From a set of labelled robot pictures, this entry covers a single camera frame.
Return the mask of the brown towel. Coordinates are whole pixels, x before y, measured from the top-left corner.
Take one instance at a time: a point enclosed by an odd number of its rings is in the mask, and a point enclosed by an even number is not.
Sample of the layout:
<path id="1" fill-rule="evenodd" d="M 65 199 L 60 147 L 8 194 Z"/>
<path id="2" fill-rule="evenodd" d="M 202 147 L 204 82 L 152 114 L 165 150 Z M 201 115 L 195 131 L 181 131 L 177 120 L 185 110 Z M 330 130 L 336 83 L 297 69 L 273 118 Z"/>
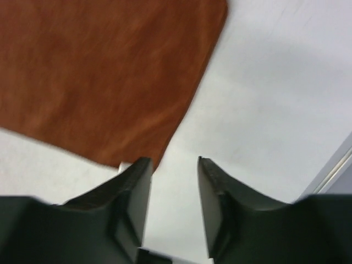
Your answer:
<path id="1" fill-rule="evenodd" d="M 226 1 L 1 1 L 1 127 L 107 166 L 155 166 Z"/>

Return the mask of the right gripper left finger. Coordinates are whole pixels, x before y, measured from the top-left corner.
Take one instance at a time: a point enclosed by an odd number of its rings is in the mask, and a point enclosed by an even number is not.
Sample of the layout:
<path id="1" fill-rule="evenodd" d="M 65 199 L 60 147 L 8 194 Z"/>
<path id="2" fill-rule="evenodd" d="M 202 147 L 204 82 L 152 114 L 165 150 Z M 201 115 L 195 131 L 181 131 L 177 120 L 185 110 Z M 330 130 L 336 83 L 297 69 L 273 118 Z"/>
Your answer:
<path id="1" fill-rule="evenodd" d="M 152 173 L 139 158 L 62 205 L 1 197 L 1 263 L 136 263 Z"/>

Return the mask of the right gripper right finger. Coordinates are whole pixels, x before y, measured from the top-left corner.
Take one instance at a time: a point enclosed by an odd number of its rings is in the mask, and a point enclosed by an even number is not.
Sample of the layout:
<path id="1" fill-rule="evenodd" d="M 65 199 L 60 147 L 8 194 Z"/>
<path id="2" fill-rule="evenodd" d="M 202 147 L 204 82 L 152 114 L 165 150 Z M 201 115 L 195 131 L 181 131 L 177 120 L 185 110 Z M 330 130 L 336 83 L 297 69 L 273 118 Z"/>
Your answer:
<path id="1" fill-rule="evenodd" d="M 200 157 L 208 255 L 215 263 L 351 263 L 351 196 L 270 198 Z"/>

